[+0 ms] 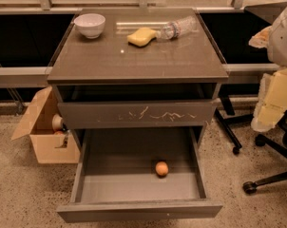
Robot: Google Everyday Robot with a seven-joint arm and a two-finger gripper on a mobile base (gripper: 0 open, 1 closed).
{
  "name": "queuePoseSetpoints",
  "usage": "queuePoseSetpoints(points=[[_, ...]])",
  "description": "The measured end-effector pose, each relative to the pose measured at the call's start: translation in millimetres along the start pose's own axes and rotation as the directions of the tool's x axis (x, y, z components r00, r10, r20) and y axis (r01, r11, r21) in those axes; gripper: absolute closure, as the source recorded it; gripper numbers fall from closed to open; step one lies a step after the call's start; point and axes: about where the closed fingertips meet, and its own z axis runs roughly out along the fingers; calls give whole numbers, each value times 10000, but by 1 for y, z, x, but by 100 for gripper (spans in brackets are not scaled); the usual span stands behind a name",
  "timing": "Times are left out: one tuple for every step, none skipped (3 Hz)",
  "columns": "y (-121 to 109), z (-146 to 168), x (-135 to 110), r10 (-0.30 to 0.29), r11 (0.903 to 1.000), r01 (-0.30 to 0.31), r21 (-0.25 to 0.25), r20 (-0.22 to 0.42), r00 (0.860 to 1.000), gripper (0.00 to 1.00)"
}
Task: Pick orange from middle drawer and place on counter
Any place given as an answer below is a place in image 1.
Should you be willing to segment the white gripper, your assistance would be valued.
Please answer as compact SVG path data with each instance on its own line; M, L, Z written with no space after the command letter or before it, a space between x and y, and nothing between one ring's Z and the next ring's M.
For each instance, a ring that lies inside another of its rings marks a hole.
M249 40L253 48L267 48L271 26L262 29ZM287 110L287 67L270 75L265 73L260 81L258 103L251 127L257 132L274 128Z

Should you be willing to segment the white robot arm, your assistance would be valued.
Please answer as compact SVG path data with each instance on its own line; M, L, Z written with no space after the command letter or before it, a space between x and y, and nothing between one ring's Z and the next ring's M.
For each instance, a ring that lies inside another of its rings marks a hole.
M277 125L287 110L287 7L271 26L253 36L249 45L266 48L268 60L279 66L272 75L263 74L251 122L255 131L267 132Z

